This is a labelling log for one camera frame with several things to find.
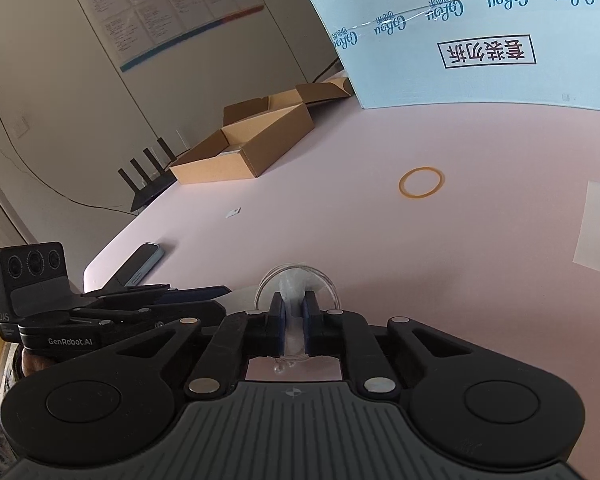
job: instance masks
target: gray ribbed panel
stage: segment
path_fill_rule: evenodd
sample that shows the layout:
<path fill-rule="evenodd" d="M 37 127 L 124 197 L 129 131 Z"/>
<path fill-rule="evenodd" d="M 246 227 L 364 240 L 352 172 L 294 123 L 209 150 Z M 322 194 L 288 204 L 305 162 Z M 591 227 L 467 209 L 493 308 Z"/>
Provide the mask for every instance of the gray ribbed panel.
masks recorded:
<path fill-rule="evenodd" d="M 91 470 L 23 460 L 2 480 L 578 480 L 565 465 L 498 475 L 441 457 L 395 406 L 346 383 L 240 383 L 229 397 L 190 404 L 148 451 Z"/>

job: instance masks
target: crosshair logo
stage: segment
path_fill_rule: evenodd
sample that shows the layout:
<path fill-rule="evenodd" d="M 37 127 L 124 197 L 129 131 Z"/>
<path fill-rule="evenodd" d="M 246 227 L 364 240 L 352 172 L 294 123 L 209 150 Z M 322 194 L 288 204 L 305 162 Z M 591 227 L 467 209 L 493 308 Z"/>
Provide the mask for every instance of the crosshair logo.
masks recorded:
<path fill-rule="evenodd" d="M 295 386 L 290 390 L 285 392 L 289 397 L 297 397 L 298 395 L 302 395 L 304 392 Z"/>

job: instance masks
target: person's hand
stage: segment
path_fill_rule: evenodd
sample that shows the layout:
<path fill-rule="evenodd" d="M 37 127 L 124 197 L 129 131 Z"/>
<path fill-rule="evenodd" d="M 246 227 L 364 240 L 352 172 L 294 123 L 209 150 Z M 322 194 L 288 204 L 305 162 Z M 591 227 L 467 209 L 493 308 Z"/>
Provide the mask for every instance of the person's hand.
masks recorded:
<path fill-rule="evenodd" d="M 56 362 L 51 357 L 33 355 L 26 348 L 22 350 L 22 373 L 29 377 L 40 370 L 53 366 Z"/>

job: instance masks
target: cardboard box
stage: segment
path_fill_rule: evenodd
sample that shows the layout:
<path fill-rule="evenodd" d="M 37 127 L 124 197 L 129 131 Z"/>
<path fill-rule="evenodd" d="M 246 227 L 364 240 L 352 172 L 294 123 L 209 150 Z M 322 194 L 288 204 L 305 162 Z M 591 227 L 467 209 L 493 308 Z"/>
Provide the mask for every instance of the cardboard box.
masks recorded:
<path fill-rule="evenodd" d="M 349 78 L 340 77 L 324 83 L 307 83 L 296 85 L 293 90 L 280 92 L 267 97 L 257 97 L 242 101 L 224 108 L 222 124 L 235 123 L 255 114 L 280 110 L 289 106 L 304 103 L 308 107 L 334 99 L 342 99 L 353 95 L 353 87 Z"/>
<path fill-rule="evenodd" d="M 177 158 L 179 182 L 216 182 L 260 176 L 314 129 L 305 104 L 265 112 L 228 124 Z"/>
<path fill-rule="evenodd" d="M 600 0 L 311 1 L 365 108 L 600 110 Z"/>

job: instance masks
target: rubber band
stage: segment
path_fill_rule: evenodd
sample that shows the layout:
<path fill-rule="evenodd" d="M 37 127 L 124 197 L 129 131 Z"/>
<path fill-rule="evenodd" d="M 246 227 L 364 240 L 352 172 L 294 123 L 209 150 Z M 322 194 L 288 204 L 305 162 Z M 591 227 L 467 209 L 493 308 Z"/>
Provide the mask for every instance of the rubber band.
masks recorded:
<path fill-rule="evenodd" d="M 433 171 L 433 173 L 437 174 L 437 176 L 440 178 L 440 181 L 438 182 L 437 186 L 435 188 L 433 188 L 431 191 L 429 191 L 428 193 L 424 193 L 422 195 L 411 194 L 406 189 L 404 189 L 404 183 L 407 181 L 407 179 L 412 174 L 416 173 L 417 171 Z M 422 168 L 415 168 L 414 170 L 411 170 L 411 171 L 408 171 L 407 173 L 405 173 L 404 176 L 400 179 L 400 182 L 398 183 L 398 189 L 400 190 L 400 193 L 402 193 L 407 198 L 424 198 L 426 196 L 433 195 L 435 192 L 437 192 L 442 187 L 442 185 L 444 183 L 445 183 L 445 176 L 442 173 L 442 171 L 437 170 L 436 168 L 431 168 L 429 166 L 424 166 Z"/>

